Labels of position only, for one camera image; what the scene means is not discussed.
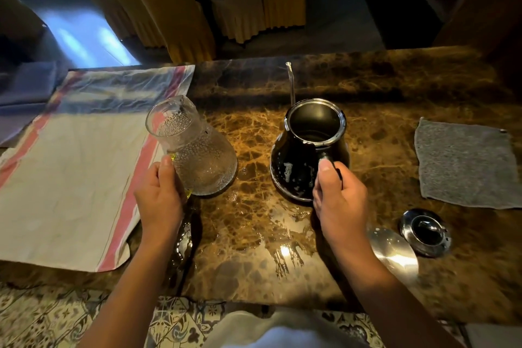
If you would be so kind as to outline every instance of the folded cloth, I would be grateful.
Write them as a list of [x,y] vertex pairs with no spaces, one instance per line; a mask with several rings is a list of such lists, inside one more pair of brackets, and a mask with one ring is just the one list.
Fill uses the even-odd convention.
[[9,141],[45,109],[45,103],[0,106],[0,147],[10,147]]
[[59,62],[23,63],[0,87],[0,106],[47,102],[66,74]]
[[88,272],[123,264],[139,222],[133,192],[162,155],[147,111],[186,94],[193,71],[70,72],[0,156],[0,259]]
[[422,197],[461,206],[522,207],[510,139],[498,128],[421,118],[415,151]]

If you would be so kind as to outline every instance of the round metal plate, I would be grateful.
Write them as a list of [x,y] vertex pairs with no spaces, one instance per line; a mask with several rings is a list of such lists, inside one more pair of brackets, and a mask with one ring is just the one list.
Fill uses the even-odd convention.
[[404,285],[413,285],[419,274],[419,264],[408,242],[387,228],[369,231],[368,238],[377,259]]
[[406,211],[399,221],[399,231],[415,252],[427,257],[444,255],[452,244],[442,219],[427,209]]

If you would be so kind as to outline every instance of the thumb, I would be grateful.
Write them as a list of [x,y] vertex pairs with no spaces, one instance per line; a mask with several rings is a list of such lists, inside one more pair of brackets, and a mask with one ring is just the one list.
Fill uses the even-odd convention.
[[161,158],[160,167],[158,170],[158,179],[160,181],[160,188],[167,190],[175,190],[174,177],[176,175],[176,169],[172,163],[170,155],[165,154]]
[[341,196],[341,180],[334,166],[328,159],[320,159],[317,178],[323,192],[324,200]]

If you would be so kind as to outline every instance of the clear glass carafe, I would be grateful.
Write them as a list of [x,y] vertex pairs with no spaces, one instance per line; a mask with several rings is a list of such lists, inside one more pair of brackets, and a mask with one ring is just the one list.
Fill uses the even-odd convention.
[[186,190],[214,194],[234,178],[238,158],[230,142],[203,120],[184,95],[158,103],[147,115],[147,130],[172,155]]

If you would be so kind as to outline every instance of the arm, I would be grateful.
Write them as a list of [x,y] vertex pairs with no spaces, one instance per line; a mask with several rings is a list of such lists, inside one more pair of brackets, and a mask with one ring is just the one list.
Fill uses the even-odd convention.
[[134,193],[143,236],[138,252],[78,348],[142,348],[179,226],[182,201],[169,156],[154,163]]
[[461,348],[413,294],[375,257],[366,236],[367,192],[350,170],[319,161],[314,207],[343,273],[387,348]]

